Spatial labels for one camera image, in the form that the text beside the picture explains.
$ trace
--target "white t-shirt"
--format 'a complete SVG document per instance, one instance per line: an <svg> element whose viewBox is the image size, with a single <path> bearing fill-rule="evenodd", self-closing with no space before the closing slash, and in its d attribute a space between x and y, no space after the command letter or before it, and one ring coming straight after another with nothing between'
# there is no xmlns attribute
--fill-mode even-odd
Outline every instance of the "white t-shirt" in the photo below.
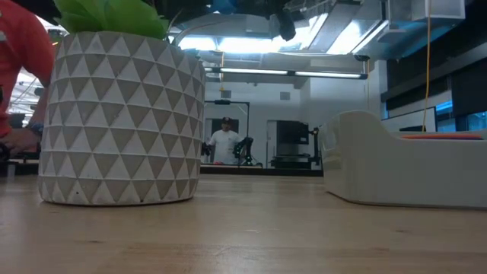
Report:
<svg viewBox="0 0 487 274"><path fill-rule="evenodd" d="M213 133L209 144L215 146L214 162L238 164L238 159L236 159L234 155L234 147L242 140L243 138L231 130L227 132L218 130L217 132Z"/></svg>

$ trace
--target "orange object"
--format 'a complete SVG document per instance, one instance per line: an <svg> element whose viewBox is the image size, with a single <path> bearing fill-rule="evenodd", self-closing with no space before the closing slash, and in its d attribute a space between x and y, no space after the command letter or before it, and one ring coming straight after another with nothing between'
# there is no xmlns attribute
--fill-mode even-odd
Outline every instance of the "orange object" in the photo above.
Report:
<svg viewBox="0 0 487 274"><path fill-rule="evenodd" d="M457 140L483 140L479 134L423 134L423 135L404 135L404 139L457 139Z"/></svg>
<svg viewBox="0 0 487 274"><path fill-rule="evenodd" d="M54 66L54 47L44 26L20 5L0 0L0 86L3 101L0 105L0 136L11 130L6 113L17 76L24 67L49 84Z"/></svg>

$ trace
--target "wooden tabletop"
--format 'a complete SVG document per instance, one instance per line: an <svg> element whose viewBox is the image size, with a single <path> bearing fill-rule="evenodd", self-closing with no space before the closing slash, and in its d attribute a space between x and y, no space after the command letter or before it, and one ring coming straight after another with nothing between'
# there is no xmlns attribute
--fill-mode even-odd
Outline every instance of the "wooden tabletop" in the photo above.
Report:
<svg viewBox="0 0 487 274"><path fill-rule="evenodd" d="M487 214L352 205L321 178L204 175L188 202L85 208L0 183L0 273L487 273Z"/></svg>

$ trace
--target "wristwatch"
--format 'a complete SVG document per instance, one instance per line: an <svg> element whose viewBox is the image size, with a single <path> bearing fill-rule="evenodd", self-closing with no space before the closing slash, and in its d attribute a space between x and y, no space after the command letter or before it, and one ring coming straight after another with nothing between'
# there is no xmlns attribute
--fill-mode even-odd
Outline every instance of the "wristwatch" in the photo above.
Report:
<svg viewBox="0 0 487 274"><path fill-rule="evenodd" d="M24 128L30 130L39 138L43 137L44 125L41 123L28 123Z"/></svg>

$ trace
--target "person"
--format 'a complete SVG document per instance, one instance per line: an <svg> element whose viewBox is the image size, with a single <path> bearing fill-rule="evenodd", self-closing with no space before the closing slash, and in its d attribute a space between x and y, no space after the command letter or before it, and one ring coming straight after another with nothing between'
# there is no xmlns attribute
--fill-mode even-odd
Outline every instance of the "person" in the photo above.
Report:
<svg viewBox="0 0 487 274"><path fill-rule="evenodd" d="M232 119L224 117L221 121L221 130L213 133L209 145L215 146L215 164L238 164L234 155L234 147L243 140L236 132L231 130Z"/></svg>
<svg viewBox="0 0 487 274"><path fill-rule="evenodd" d="M10 150L10 156L35 148L40 142L53 66L54 46L36 15L12 0L0 0L0 143ZM12 130L7 110L22 67L45 89L29 124Z"/></svg>

